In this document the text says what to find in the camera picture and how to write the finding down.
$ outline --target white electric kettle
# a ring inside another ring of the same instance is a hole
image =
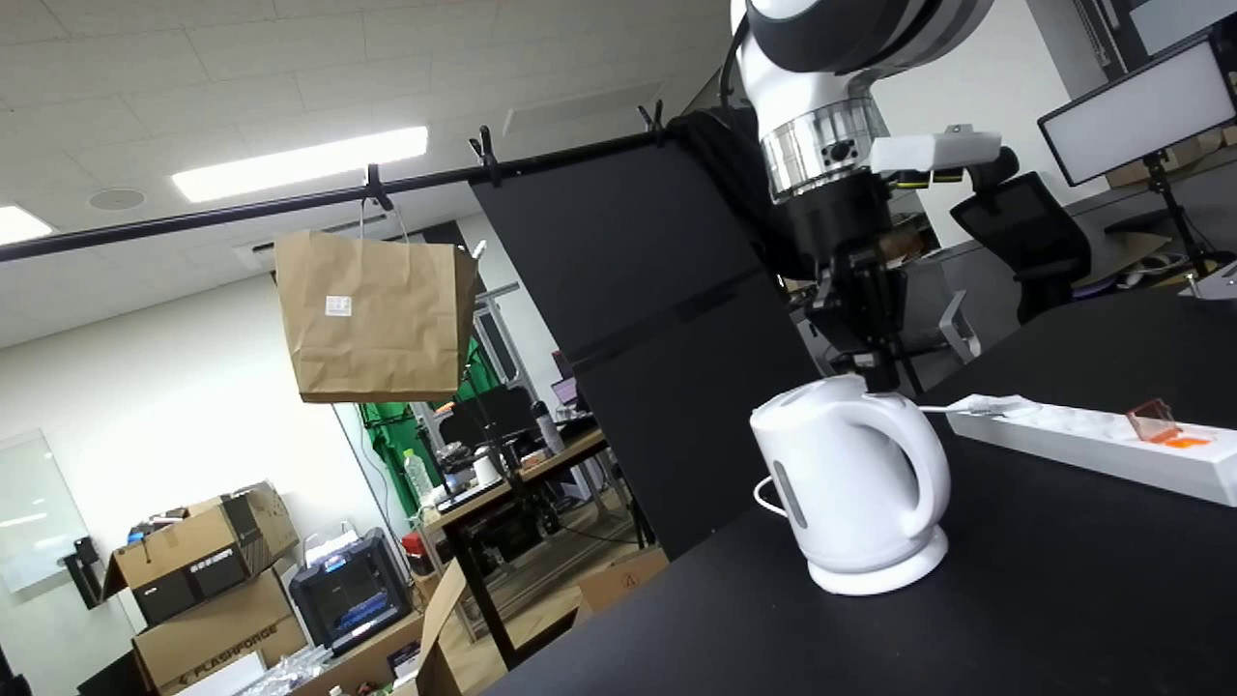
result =
[[[947,557],[951,468],[908,398],[835,375],[769,398],[750,429],[781,507],[762,495],[769,479],[754,499],[789,518],[823,592],[885,595]]]

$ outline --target brown paper bag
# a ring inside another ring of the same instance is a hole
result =
[[[475,263],[448,244],[325,232],[274,244],[286,348],[305,402],[448,402]]]

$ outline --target computer monitor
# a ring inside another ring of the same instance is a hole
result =
[[[522,387],[506,387],[506,391],[499,387],[468,402],[456,402],[456,418],[460,418],[464,445],[472,449],[487,441],[503,445],[518,433],[537,429],[530,391]]]
[[[1133,77],[1071,101],[1040,131],[1071,186],[1140,162],[1171,143],[1237,120],[1222,39],[1229,23],[1198,35]]]
[[[1086,232],[1048,193],[1040,174],[1021,174],[951,209],[955,220],[1017,275],[1075,282],[1090,271]]]

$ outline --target kettle base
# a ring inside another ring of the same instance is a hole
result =
[[[928,572],[935,572],[935,565],[947,557],[951,541],[943,537],[939,526],[928,530],[928,545],[912,557],[905,557],[901,565],[877,568],[877,572],[831,572],[820,565],[808,565],[808,576],[831,592],[831,595],[885,595],[885,592],[901,592],[916,580],[924,580]]]

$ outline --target cardboard box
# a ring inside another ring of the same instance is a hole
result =
[[[665,568],[661,549],[611,561],[580,580],[580,619],[603,615]]]
[[[182,681],[178,692],[193,692],[193,696],[240,692],[236,684],[259,681],[267,669],[274,669],[282,657],[298,653],[302,646],[305,646],[305,630],[290,615],[290,619],[274,623],[271,634],[263,634],[255,646],[244,646],[240,657],[232,657],[201,677]]]
[[[367,638],[340,661],[332,661],[321,677],[302,684],[302,696],[329,696],[340,688],[344,696],[363,692],[371,684],[394,684],[394,661],[417,650],[421,669],[414,669],[417,696],[456,696],[460,684],[452,677],[452,665],[445,661],[437,638],[456,611],[464,595],[464,572],[460,565],[448,565],[448,572],[437,580],[433,599],[425,611],[406,615],[402,623],[387,626],[383,634]]]
[[[120,588],[151,588],[166,584],[166,592],[178,592],[174,607],[193,607],[197,599],[216,595],[220,588],[209,588],[205,576],[193,576],[209,568],[213,557],[224,557],[228,549],[240,557],[244,572],[255,576],[274,565],[274,557],[290,553],[298,545],[298,534],[290,526],[290,514],[271,483],[255,483],[209,503],[189,507],[186,522],[174,522],[166,530],[155,530],[143,545],[116,549],[108,557],[104,592]],[[170,615],[151,615],[139,595],[139,607],[147,623],[162,623]]]
[[[448,402],[472,336],[475,263],[452,244],[282,236],[278,305],[305,402]]]
[[[305,634],[274,572],[263,572],[220,599],[197,603],[193,611],[135,638],[143,673],[158,692],[189,684],[247,650],[278,661],[302,646]]]

